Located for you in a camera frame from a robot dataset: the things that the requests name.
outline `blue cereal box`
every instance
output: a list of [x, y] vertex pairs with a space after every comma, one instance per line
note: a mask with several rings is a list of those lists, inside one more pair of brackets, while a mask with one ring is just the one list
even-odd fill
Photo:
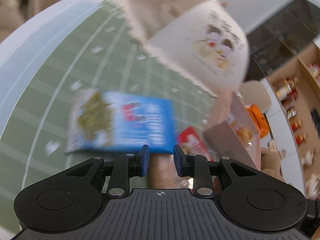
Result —
[[68, 151], [172, 153], [176, 144], [169, 100], [116, 91], [81, 90], [68, 124]]

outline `printed illustration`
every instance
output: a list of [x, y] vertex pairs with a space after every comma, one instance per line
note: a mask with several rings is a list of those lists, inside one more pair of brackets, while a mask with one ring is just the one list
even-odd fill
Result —
[[99, 92], [82, 105], [83, 113], [78, 117], [78, 123], [87, 140], [95, 140], [97, 144], [109, 146], [112, 144], [112, 114], [110, 104], [105, 103]]
[[193, 43], [196, 55], [213, 70], [228, 75], [233, 68], [234, 45], [221, 29], [208, 25], [206, 38]]

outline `metal screw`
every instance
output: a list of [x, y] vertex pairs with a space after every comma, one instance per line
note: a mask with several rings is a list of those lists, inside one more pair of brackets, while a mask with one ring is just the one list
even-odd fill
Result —
[[121, 196], [124, 193], [124, 190], [119, 187], [114, 187], [111, 190], [109, 190], [109, 194], [113, 196]]
[[202, 196], [209, 196], [213, 193], [212, 189], [207, 187], [201, 187], [200, 189], [197, 190], [197, 192]]

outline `white paper bag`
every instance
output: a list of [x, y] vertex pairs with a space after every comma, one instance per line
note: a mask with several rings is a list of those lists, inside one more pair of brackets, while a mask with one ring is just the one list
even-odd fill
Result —
[[249, 63], [247, 38], [216, 0], [118, 0], [130, 34], [169, 69], [216, 96], [235, 92]]

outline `plush toy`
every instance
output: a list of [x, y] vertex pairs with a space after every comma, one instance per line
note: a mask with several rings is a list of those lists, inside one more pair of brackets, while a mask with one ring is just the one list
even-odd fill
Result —
[[287, 154], [287, 151], [286, 150], [278, 150], [277, 149], [277, 145], [276, 145], [276, 142], [275, 140], [270, 140], [268, 142], [268, 148], [270, 151], [273, 151], [273, 152], [278, 152], [278, 154], [280, 155], [280, 159], [283, 160], [283, 158], [286, 156]]
[[261, 171], [275, 179], [285, 182], [280, 174], [281, 158], [278, 152], [261, 148]]
[[307, 151], [306, 155], [301, 158], [302, 166], [311, 167], [314, 161], [317, 159], [317, 151], [316, 149], [311, 153], [311, 151]]
[[320, 175], [312, 173], [310, 179], [306, 182], [306, 198], [315, 199], [320, 194]]

